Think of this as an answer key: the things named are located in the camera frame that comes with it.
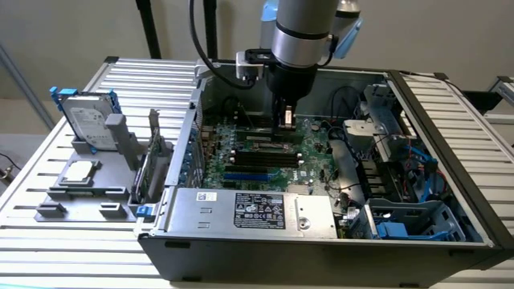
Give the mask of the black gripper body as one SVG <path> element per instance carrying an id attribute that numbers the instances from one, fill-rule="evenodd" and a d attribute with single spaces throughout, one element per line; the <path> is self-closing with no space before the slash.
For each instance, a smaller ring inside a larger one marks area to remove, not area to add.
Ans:
<path id="1" fill-rule="evenodd" d="M 295 105 L 311 92 L 317 72 L 317 65 L 296 68 L 284 64 L 272 64 L 268 68 L 267 87 L 275 103 Z"/>

